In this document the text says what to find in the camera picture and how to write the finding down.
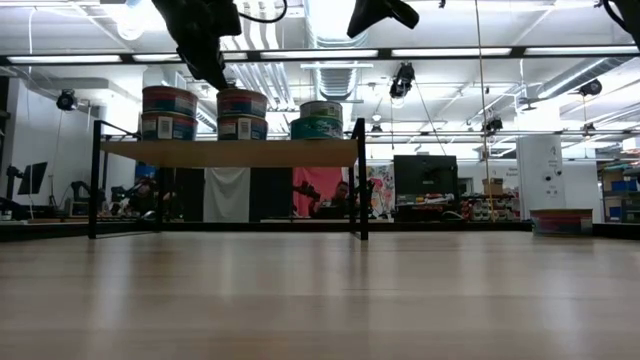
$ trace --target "cable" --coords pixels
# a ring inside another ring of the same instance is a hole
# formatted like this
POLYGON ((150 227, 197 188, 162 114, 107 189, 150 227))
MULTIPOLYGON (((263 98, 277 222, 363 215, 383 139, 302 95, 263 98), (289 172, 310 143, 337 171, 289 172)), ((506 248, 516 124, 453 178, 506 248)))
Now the cable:
POLYGON ((622 30, 629 32, 629 30, 627 30, 627 25, 624 23, 624 20, 622 20, 620 16, 618 16, 618 14, 616 14, 616 12, 613 11, 613 8, 611 8, 611 4, 609 3, 609 0, 603 0, 602 5, 604 5, 604 9, 607 12, 607 14, 609 14, 609 17, 611 18, 611 20, 615 21, 622 28, 622 30))
POLYGON ((260 19, 260 18, 255 18, 251 15, 247 15, 244 13, 238 13, 238 15, 240 15, 241 17, 250 20, 250 21, 255 21, 261 24, 273 24, 276 23, 282 19, 284 19, 284 17, 287 15, 287 10, 289 9, 289 4, 287 2, 287 0, 282 0, 282 3, 284 4, 284 9, 282 9, 282 13, 280 15, 278 15, 278 17, 273 18, 273 19, 260 19))
POLYGON ((416 84, 416 89, 418 89, 418 95, 420 95, 420 101, 422 102, 422 107, 424 107, 424 111, 427 113, 427 119, 429 119, 429 123, 431 124, 431 128, 433 129, 433 134, 436 136, 436 140, 438 140, 438 144, 440 145, 440 149, 442 149, 442 154, 447 155, 447 152, 444 151, 444 146, 440 141, 440 137, 438 136, 438 131, 436 130, 435 125, 433 125, 433 120, 431 120, 431 115, 429 114, 429 109, 427 109, 427 104, 424 102, 424 98, 422 97, 422 91, 420 91, 420 86, 418 86, 418 81, 414 78, 413 81, 416 84))
POLYGON ((56 195, 54 193, 54 179, 56 176, 56 160, 58 159, 58 146, 60 145, 60 130, 62 130, 62 116, 64 111, 60 110, 60 120, 58 121, 58 133, 56 135, 56 147, 53 152, 53 163, 51 164, 51 198, 53 205, 56 205, 56 195))
MULTIPOLYGON (((33 79, 33 77, 31 75, 29 75, 28 72, 26 72, 26 71, 24 71, 24 70, 22 70, 22 69, 20 69, 19 67, 16 67, 16 66, 12 66, 11 69, 19 71, 20 73, 22 73, 24 76, 27 77, 27 79, 29 80, 30 84, 35 85, 38 89, 42 90, 43 92, 45 92, 45 93, 47 93, 47 94, 49 94, 51 96, 58 97, 58 94, 56 94, 56 93, 54 93, 54 92, 52 92, 50 90, 47 90, 47 89, 43 88, 42 86, 38 85, 38 83, 33 79)), ((51 81, 51 79, 49 77, 47 77, 45 74, 38 73, 38 75, 42 75, 45 79, 47 79, 47 81, 49 81, 49 83, 51 84, 52 87, 54 86, 53 82, 51 81)))
MULTIPOLYGON (((480 10, 478 9, 478 0, 474 0, 475 5, 476 5, 476 27, 477 27, 477 31, 478 31, 478 55, 479 55, 479 60, 480 60, 480 86, 484 89, 484 69, 483 69, 483 58, 482 58, 482 36, 480 36, 480 10)), ((484 98, 484 93, 482 93, 482 108, 486 109, 486 102, 485 102, 485 98, 484 98)), ((487 188, 489 189, 489 207, 491 209, 491 222, 496 222, 496 217, 495 214, 493 213, 493 194, 491 192, 491 177, 489 174, 489 150, 487 149, 487 112, 483 111, 482 112, 482 116, 484 118, 484 122, 482 123, 482 131, 484 132, 484 141, 483 141, 483 151, 484 151, 484 156, 486 156, 486 158, 484 159, 485 161, 485 171, 486 171, 486 176, 487 176, 487 183, 489 186, 487 186, 487 188)))
MULTIPOLYGON (((25 90, 27 91, 27 124, 31 126, 31 110, 29 109, 29 95, 31 91, 29 90, 29 86, 25 86, 25 90)), ((34 166, 29 167, 29 212, 31 213, 31 220, 33 217, 33 199, 31 198, 31 192, 33 191, 33 168, 34 166)))
POLYGON ((394 144, 394 141, 393 141, 393 101, 391 98, 389 98, 389 105, 391 107, 391 150, 395 150, 396 145, 394 144))
POLYGON ((36 8, 31 9, 29 13, 29 54, 33 54, 33 35, 31 34, 31 23, 33 20, 33 15, 36 13, 36 8))

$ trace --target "computer monitor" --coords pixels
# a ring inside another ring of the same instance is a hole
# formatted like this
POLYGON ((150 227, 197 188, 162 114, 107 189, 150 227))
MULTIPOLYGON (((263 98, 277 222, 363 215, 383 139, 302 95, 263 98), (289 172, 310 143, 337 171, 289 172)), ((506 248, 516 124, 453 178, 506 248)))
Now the computer monitor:
POLYGON ((393 157, 396 202, 402 197, 453 194, 458 199, 455 156, 396 155, 393 157))
POLYGON ((22 182, 18 189, 18 195, 35 195, 40 192, 44 174, 47 171, 47 163, 38 163, 27 166, 24 170, 22 182))

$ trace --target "wooden shelf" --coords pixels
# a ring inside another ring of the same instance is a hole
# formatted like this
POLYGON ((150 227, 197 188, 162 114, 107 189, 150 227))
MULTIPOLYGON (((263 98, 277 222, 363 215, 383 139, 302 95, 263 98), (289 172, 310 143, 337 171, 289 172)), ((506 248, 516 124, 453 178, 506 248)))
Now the wooden shelf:
POLYGON ((356 140, 103 142, 102 150, 157 167, 350 167, 356 140))

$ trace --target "fluorescent light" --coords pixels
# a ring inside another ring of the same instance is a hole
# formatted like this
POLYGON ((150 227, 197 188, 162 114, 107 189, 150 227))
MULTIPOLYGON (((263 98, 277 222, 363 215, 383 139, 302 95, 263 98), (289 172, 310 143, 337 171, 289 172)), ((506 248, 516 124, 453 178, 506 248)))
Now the fluorescent light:
POLYGON ((140 62, 182 62, 178 54, 133 55, 133 60, 140 62))
POLYGON ((223 52, 222 57, 226 61, 247 60, 247 53, 243 52, 223 52))
POLYGON ((308 50, 308 51, 264 51, 260 58, 270 59, 328 59, 328 58, 375 58, 378 50, 308 50))
POLYGON ((118 55, 61 55, 61 56, 9 56, 12 64, 75 64, 75 63, 117 63, 118 55))
POLYGON ((303 70, 316 70, 316 69, 371 69, 373 68, 373 64, 339 64, 339 63, 315 63, 315 64, 302 64, 300 65, 300 69, 303 70))
MULTIPOLYGON (((482 56, 509 55, 511 48, 483 48, 482 56)), ((391 50, 392 57, 440 57, 440 56, 479 56, 477 48, 459 49, 398 49, 391 50)))
POLYGON ((530 47, 525 55, 607 55, 638 54, 638 48, 629 46, 576 46, 576 47, 530 47))

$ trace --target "wall-mounted camera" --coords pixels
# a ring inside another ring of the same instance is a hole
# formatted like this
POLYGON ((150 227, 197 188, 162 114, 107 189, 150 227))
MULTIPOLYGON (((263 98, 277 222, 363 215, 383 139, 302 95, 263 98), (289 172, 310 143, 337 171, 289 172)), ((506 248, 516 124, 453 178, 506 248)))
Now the wall-mounted camera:
POLYGON ((62 90, 56 106, 62 111, 73 111, 78 108, 78 99, 75 97, 75 91, 71 89, 62 90))

